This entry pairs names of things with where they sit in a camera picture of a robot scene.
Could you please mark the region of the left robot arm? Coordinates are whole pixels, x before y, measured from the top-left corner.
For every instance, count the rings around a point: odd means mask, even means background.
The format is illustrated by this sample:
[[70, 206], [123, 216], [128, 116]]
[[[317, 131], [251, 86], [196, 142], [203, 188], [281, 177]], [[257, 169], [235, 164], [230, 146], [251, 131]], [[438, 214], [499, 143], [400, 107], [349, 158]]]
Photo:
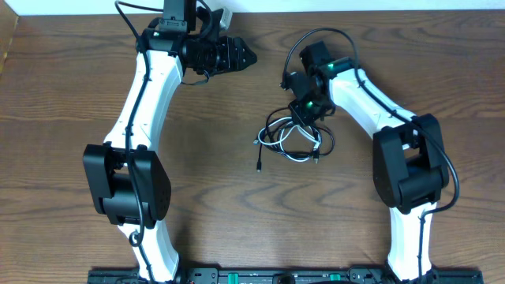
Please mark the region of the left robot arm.
[[85, 148], [83, 164], [96, 211], [127, 237], [139, 266], [91, 270], [90, 283], [183, 281], [166, 226], [171, 184], [159, 142], [187, 69], [206, 83], [256, 63], [243, 39], [226, 34], [231, 18], [227, 8], [203, 1], [166, 1], [145, 30], [134, 32], [137, 65], [125, 105], [104, 141]]

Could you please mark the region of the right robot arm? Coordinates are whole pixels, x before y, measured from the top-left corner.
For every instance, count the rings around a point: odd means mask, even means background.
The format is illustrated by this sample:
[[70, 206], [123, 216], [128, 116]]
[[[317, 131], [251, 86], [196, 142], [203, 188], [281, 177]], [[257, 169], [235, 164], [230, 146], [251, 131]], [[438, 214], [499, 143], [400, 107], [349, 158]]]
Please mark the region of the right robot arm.
[[336, 107], [344, 109], [372, 139], [372, 177], [391, 215], [391, 249], [387, 265], [399, 282], [426, 281], [431, 219], [448, 184], [441, 155], [439, 122], [417, 116], [389, 99], [352, 58], [334, 59], [319, 41], [300, 53], [302, 73], [290, 73], [286, 88], [294, 120], [313, 124]]

